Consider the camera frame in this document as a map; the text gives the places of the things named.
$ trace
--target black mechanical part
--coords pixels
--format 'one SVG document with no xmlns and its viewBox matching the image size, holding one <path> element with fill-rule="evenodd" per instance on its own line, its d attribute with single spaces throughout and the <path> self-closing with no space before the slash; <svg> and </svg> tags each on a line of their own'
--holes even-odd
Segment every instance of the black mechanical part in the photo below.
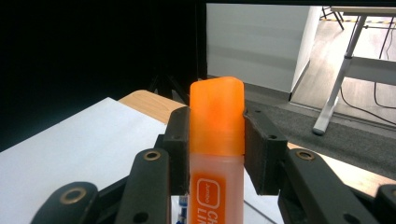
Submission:
<svg viewBox="0 0 396 224">
<path fill-rule="evenodd" d="M 381 223 L 396 223 L 396 185 L 379 187 L 373 203 L 374 215 Z"/>
<path fill-rule="evenodd" d="M 116 217 L 116 224 L 171 221 L 169 155 L 161 148 L 147 149 L 134 158 Z"/>
<path fill-rule="evenodd" d="M 128 176 L 99 191 L 100 215 L 97 224 L 113 224 L 120 208 L 120 201 Z"/>
<path fill-rule="evenodd" d="M 158 134 L 158 137 L 157 137 L 157 140 L 155 141 L 154 147 L 163 148 L 163 136 L 164 135 L 165 134 L 163 134 L 163 133 Z"/>
<path fill-rule="evenodd" d="M 357 189 L 354 189 L 352 187 L 349 187 L 349 189 L 352 191 L 352 193 L 355 195 L 355 197 L 361 202 L 361 204 L 370 212 L 373 213 L 373 203 L 374 203 L 374 198 L 373 196 L 370 196 L 366 193 L 363 193 Z"/>
<path fill-rule="evenodd" d="M 163 137 L 163 149 L 170 157 L 172 195 L 185 195 L 189 191 L 189 124 L 190 109 L 187 106 L 176 109 Z"/>
<path fill-rule="evenodd" d="M 293 189 L 289 192 L 296 194 L 285 196 L 298 199 L 310 223 L 378 223 L 318 154 L 289 150 L 284 167 Z"/>
<path fill-rule="evenodd" d="M 308 217 L 303 209 L 297 194 L 288 179 L 285 179 L 282 190 L 279 193 L 279 209 L 285 223 L 308 223 Z"/>
<path fill-rule="evenodd" d="M 99 216 L 98 190 L 87 182 L 73 182 L 55 190 L 41 206 L 32 224 L 89 224 Z"/>
<path fill-rule="evenodd" d="M 259 108 L 246 102 L 245 168 L 258 195 L 277 195 L 278 162 L 284 160 L 288 140 Z"/>
</svg>

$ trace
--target orange highlighter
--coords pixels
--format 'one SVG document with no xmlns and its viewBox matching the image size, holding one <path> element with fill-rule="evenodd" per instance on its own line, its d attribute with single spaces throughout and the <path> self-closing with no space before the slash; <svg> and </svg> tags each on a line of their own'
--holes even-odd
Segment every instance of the orange highlighter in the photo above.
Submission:
<svg viewBox="0 0 396 224">
<path fill-rule="evenodd" d="M 191 85 L 187 220 L 241 224 L 244 214 L 244 84 L 217 77 Z"/>
</svg>

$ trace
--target highlighter label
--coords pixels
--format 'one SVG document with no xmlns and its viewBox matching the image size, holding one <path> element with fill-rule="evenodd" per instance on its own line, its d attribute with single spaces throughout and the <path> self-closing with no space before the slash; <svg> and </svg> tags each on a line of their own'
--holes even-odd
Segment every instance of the highlighter label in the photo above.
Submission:
<svg viewBox="0 0 396 224">
<path fill-rule="evenodd" d="M 217 181 L 200 178 L 197 189 L 197 201 L 200 205 L 214 209 L 219 208 L 221 189 Z"/>
<path fill-rule="evenodd" d="M 225 179 L 213 175 L 191 177 L 196 190 L 191 192 L 191 223 L 225 224 Z"/>
</svg>

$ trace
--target cable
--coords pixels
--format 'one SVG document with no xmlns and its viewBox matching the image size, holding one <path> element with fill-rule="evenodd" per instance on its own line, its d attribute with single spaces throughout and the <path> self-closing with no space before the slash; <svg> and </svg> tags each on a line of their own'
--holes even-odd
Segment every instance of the cable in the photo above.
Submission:
<svg viewBox="0 0 396 224">
<path fill-rule="evenodd" d="M 393 19 L 394 19 L 394 17 L 392 17 L 392 20 L 390 21 L 389 28 L 388 28 L 388 31 L 387 31 L 387 35 L 385 35 L 384 43 L 382 44 L 381 52 L 379 53 L 379 59 L 381 59 L 381 57 L 382 57 L 382 52 L 384 51 L 385 43 L 387 42 L 388 35 L 389 35 L 389 30 L 390 30 L 390 27 L 392 26 Z"/>
<path fill-rule="evenodd" d="M 387 31 L 387 35 L 385 36 L 385 40 L 384 40 L 384 43 L 382 44 L 381 52 L 379 53 L 379 59 L 381 59 L 382 52 L 384 51 L 385 43 L 387 42 L 389 30 L 390 30 L 390 27 L 392 26 L 393 19 L 394 19 L 394 17 L 392 17 L 392 20 L 390 21 L 389 28 L 388 28 L 388 31 Z M 394 31 L 394 29 L 392 30 L 392 32 L 390 32 L 390 42 L 389 42 L 389 46 L 388 46 L 387 51 L 386 51 L 386 53 L 387 53 L 387 59 L 389 59 L 388 50 L 389 50 L 390 46 L 392 45 L 393 31 Z M 384 107 L 384 108 L 387 108 L 387 109 L 396 109 L 396 107 L 394 107 L 394 106 L 381 105 L 381 104 L 376 100 L 376 82 L 374 83 L 374 101 L 375 101 L 375 104 L 376 104 L 376 105 L 379 105 L 379 106 L 381 106 L 381 107 Z"/>
<path fill-rule="evenodd" d="M 361 110 L 361 111 L 363 111 L 363 112 L 366 112 L 366 113 L 368 113 L 368 114 L 370 114 L 370 115 L 373 115 L 374 117 L 376 117 L 376 118 L 378 118 L 378 119 L 382 119 L 382 120 L 384 120 L 385 122 L 388 122 L 388 123 L 391 123 L 391 124 L 393 124 L 393 125 L 396 125 L 395 122 L 392 122 L 392 121 L 390 121 L 390 120 L 388 120 L 388 119 L 383 119 L 383 118 L 379 117 L 377 114 L 374 114 L 374 113 L 372 113 L 372 112 L 370 112 L 370 111 L 368 111 L 368 110 L 361 109 L 361 108 L 358 108 L 358 107 L 356 107 L 356 106 L 354 106 L 354 105 L 351 105 L 351 104 L 348 103 L 348 102 L 346 101 L 346 99 L 344 98 L 343 87 L 342 87 L 342 86 L 341 86 L 341 88 L 340 88 L 340 91 L 341 91 L 341 96 L 342 96 L 344 102 L 345 102 L 347 105 L 349 105 L 350 107 L 355 108 L 355 109 L 359 109 L 359 110 Z"/>
<path fill-rule="evenodd" d="M 389 50 L 390 46 L 392 45 L 393 31 L 394 31 L 395 26 L 396 26 L 396 23 L 393 25 L 393 30 L 392 30 L 392 32 L 390 32 L 390 42 L 389 42 L 389 46 L 388 46 L 388 48 L 387 48 L 387 58 L 388 58 L 388 60 L 389 60 L 388 50 Z"/>
</svg>

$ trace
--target chair leg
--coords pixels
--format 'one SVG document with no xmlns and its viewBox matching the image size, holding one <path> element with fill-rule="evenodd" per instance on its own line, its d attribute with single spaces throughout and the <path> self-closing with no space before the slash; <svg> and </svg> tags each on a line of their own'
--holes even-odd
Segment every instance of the chair leg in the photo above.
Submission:
<svg viewBox="0 0 396 224">
<path fill-rule="evenodd" d="M 343 16 L 341 16 L 341 13 L 340 12 L 337 12 L 337 13 L 338 13 L 338 16 L 340 17 L 341 21 L 344 21 L 344 18 L 343 18 Z"/>
<path fill-rule="evenodd" d="M 326 12 L 324 11 L 324 7 L 322 7 L 322 12 L 323 12 L 323 17 L 324 17 L 324 19 L 327 20 Z"/>
<path fill-rule="evenodd" d="M 335 18 L 337 19 L 337 21 L 338 21 L 338 24 L 340 24 L 340 26 L 341 26 L 341 29 L 343 29 L 343 30 L 344 30 L 344 26 L 343 26 L 343 24 L 340 22 L 340 19 L 338 18 L 338 16 L 337 16 L 337 13 L 333 13 L 333 14 L 334 14 Z"/>
</svg>

